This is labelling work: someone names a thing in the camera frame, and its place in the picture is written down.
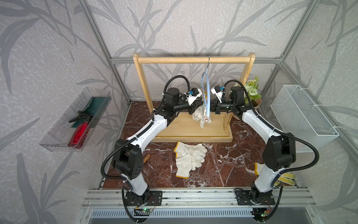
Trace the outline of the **blue wavy clip hanger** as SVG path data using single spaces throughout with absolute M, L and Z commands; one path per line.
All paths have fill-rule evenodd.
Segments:
M 209 64 L 210 64 L 210 56 L 208 57 L 208 64 L 207 67 L 205 69 L 205 71 L 203 72 L 201 79 L 200 79 L 200 84 L 201 84 L 201 90 L 203 93 L 203 123 L 208 123 L 209 119 L 210 119 L 210 101 L 211 101 L 211 96 L 210 96 L 210 81 L 209 81 L 209 75 L 208 75 L 208 69 L 209 69 Z

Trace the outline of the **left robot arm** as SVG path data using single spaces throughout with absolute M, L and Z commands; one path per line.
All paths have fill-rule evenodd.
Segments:
M 187 85 L 187 92 L 183 97 L 179 89 L 168 87 L 178 78 L 183 79 Z M 104 159 L 100 168 L 102 177 L 124 180 L 129 185 L 131 193 L 138 197 L 147 196 L 149 187 L 142 175 L 144 150 L 177 118 L 180 112 L 194 113 L 195 109 L 201 105 L 197 99 L 201 95 L 201 90 L 190 88 L 189 81 L 184 75 L 171 78 L 164 87 L 160 104 L 151 112 L 151 119 L 148 123 L 128 139 L 119 139 L 114 150 Z

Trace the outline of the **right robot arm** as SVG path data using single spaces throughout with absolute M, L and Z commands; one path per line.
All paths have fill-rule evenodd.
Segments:
M 313 167 L 319 161 L 318 150 L 310 143 L 295 137 L 291 133 L 284 133 L 266 121 L 255 109 L 249 99 L 249 93 L 244 85 L 235 81 L 231 87 L 229 100 L 225 98 L 226 86 L 216 85 L 211 89 L 217 99 L 209 103 L 210 110 L 216 114 L 231 112 L 244 123 L 254 129 L 266 144 L 263 152 L 263 168 L 251 187 L 251 198 L 259 199 L 267 196 L 278 188 L 276 181 L 283 174 L 300 171 Z M 314 159 L 307 165 L 291 168 L 296 161 L 296 142 L 308 146 L 314 153 Z

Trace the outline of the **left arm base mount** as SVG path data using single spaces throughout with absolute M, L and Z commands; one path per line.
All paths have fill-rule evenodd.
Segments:
M 148 203 L 150 206 L 161 206 L 163 191 L 147 190 L 142 196 L 128 191 L 125 194 L 125 204 L 127 206 L 139 206 Z

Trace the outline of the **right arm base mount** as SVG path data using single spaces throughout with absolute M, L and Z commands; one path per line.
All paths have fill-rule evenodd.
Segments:
M 257 189 L 244 190 L 236 188 L 234 190 L 238 205 L 275 205 L 272 190 L 269 192 L 259 192 Z

